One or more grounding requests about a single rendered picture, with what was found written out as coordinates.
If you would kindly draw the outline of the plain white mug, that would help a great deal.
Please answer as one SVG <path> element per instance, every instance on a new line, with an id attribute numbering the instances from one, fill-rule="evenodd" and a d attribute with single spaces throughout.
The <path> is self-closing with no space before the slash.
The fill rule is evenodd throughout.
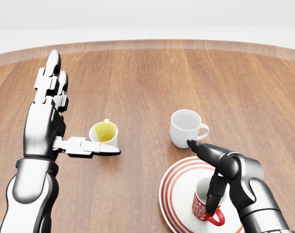
<path id="1" fill-rule="evenodd" d="M 202 140 L 209 133 L 210 129 L 202 123 L 201 116 L 192 110 L 180 109 L 171 116 L 171 140 L 180 149 L 188 148 L 187 140 Z"/>

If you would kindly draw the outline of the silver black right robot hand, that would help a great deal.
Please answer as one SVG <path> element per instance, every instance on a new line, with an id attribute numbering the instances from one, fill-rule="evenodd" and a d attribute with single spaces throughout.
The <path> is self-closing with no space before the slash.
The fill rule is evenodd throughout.
<path id="1" fill-rule="evenodd" d="M 198 158 L 216 168 L 230 185 L 229 196 L 239 217 L 263 210 L 280 211 L 264 180 L 259 161 L 208 143 L 188 140 L 188 146 Z"/>

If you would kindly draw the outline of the red patterned mug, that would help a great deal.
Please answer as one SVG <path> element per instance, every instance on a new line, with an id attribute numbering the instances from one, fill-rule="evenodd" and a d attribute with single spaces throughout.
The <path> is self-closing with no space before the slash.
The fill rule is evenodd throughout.
<path id="1" fill-rule="evenodd" d="M 215 226 L 222 226 L 225 223 L 225 217 L 220 210 L 220 206 L 223 204 L 226 194 L 222 197 L 217 196 L 220 199 L 216 211 L 214 214 L 209 214 L 206 211 L 207 192 L 209 190 L 211 177 L 206 177 L 199 180 L 196 184 L 194 199 L 192 203 L 193 215 L 201 221 L 209 221 Z"/>

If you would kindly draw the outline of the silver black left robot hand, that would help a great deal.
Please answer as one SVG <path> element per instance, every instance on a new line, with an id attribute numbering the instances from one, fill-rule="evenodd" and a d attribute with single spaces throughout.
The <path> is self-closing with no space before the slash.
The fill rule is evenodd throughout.
<path id="1" fill-rule="evenodd" d="M 25 157 L 54 161 L 59 153 L 76 158 L 121 154 L 116 146 L 88 141 L 85 137 L 63 139 L 66 124 L 62 113 L 69 103 L 68 75 L 61 70 L 61 56 L 57 50 L 51 51 L 46 66 L 39 69 L 34 88 L 36 95 L 29 107 L 24 129 Z"/>

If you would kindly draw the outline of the white mug with yellow inside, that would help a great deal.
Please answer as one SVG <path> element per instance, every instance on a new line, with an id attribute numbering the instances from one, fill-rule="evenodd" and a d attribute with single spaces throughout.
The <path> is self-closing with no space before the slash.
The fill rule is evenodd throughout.
<path id="1" fill-rule="evenodd" d="M 89 130 L 89 138 L 94 142 L 118 145 L 118 127 L 108 118 L 102 122 L 96 123 Z"/>

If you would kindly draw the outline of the white plate with red rings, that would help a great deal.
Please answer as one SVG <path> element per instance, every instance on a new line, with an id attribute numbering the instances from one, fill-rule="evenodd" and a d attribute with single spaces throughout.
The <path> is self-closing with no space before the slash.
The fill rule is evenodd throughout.
<path id="1" fill-rule="evenodd" d="M 225 224 L 215 226 L 209 221 L 201 221 L 192 213 L 192 203 L 196 184 L 211 177 L 215 168 L 196 156 L 177 161 L 164 174 L 159 188 L 161 212 L 174 233 L 245 233 L 238 213 L 226 188 L 225 200 L 220 206 Z"/>

